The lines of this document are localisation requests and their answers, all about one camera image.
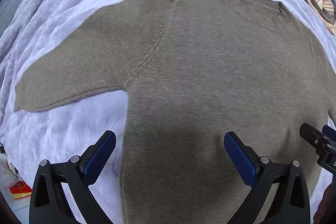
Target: blue gripper pad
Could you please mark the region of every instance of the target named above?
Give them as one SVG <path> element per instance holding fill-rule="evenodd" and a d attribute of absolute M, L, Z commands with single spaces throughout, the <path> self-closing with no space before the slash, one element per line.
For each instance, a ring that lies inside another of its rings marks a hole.
<path fill-rule="evenodd" d="M 95 145 L 90 145 L 82 155 L 80 170 L 83 174 L 83 183 L 86 186 L 94 184 L 106 162 L 110 158 L 117 139 L 112 131 L 105 131 Z"/>
<path fill-rule="evenodd" d="M 322 133 L 329 137 L 333 142 L 336 142 L 336 131 L 328 125 L 322 128 Z"/>
<path fill-rule="evenodd" d="M 244 184 L 253 188 L 257 183 L 256 169 L 230 132 L 224 136 L 224 147 Z"/>

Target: tiled floor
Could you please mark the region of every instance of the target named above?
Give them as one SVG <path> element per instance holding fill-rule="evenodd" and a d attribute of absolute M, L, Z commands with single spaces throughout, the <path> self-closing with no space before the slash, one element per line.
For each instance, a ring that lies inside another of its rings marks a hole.
<path fill-rule="evenodd" d="M 4 154 L 0 154 L 0 191 L 4 196 L 7 204 L 12 209 L 16 217 L 21 221 L 22 224 L 29 224 L 29 203 L 30 197 L 20 198 L 15 200 L 8 187 L 15 180 L 15 176 L 7 173 L 5 170 L 8 170 L 6 158 Z"/>

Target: ribbed neckline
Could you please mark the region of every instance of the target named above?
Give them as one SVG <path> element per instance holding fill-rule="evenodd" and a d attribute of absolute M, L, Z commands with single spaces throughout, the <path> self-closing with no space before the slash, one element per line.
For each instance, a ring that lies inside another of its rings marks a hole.
<path fill-rule="evenodd" d="M 274 31 L 274 32 L 279 32 L 281 33 L 284 29 L 288 27 L 290 24 L 291 18 L 292 18 L 292 13 L 287 9 L 286 6 L 281 1 L 273 1 L 273 0 L 252 0 L 254 2 L 257 2 L 261 5 L 268 6 L 276 11 L 279 12 L 278 16 L 275 16 L 272 20 L 272 22 L 268 22 L 267 26 L 262 25 L 260 23 L 254 22 L 251 18 L 246 18 L 244 13 L 241 11 L 238 11 L 235 9 L 235 6 L 239 4 L 238 0 L 224 0 L 224 2 L 231 8 L 233 9 L 236 13 L 241 15 L 242 17 L 246 18 L 247 20 L 263 27 L 268 30 Z"/>

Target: blanket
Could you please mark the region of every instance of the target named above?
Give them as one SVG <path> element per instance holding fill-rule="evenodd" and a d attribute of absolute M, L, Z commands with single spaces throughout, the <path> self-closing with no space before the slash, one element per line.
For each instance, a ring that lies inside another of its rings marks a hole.
<path fill-rule="evenodd" d="M 23 0 L 0 39 L 0 142 L 14 166 L 32 186 L 42 159 L 49 159 L 51 163 L 67 161 L 94 144 L 106 129 L 113 130 L 117 147 L 90 190 L 115 224 L 122 223 L 118 180 L 127 94 L 123 91 L 104 93 L 39 113 L 23 110 L 14 113 L 13 106 L 14 87 L 32 63 L 55 48 L 94 11 L 121 1 Z M 311 7 L 304 0 L 275 1 L 283 2 L 312 30 L 336 68 L 336 38 Z M 66 186 L 65 193 L 76 218 L 84 223 Z M 322 194 L 315 196 L 318 200 Z"/>

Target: silver bolt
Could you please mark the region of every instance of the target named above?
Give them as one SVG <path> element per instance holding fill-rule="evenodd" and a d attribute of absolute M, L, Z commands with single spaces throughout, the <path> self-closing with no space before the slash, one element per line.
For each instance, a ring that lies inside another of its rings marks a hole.
<path fill-rule="evenodd" d="M 70 160 L 71 160 L 71 162 L 76 163 L 76 162 L 79 161 L 79 157 L 78 156 L 73 156 Z"/>
<path fill-rule="evenodd" d="M 297 160 L 294 160 L 294 161 L 293 161 L 293 165 L 294 165 L 295 167 L 299 167 L 299 166 L 300 166 L 300 163 L 299 163 Z"/>
<path fill-rule="evenodd" d="M 261 160 L 262 163 L 265 163 L 265 164 L 269 163 L 269 158 L 267 158 L 267 157 L 261 157 L 260 160 Z"/>
<path fill-rule="evenodd" d="M 48 163 L 47 160 L 41 160 L 40 165 L 45 166 L 47 163 Z"/>

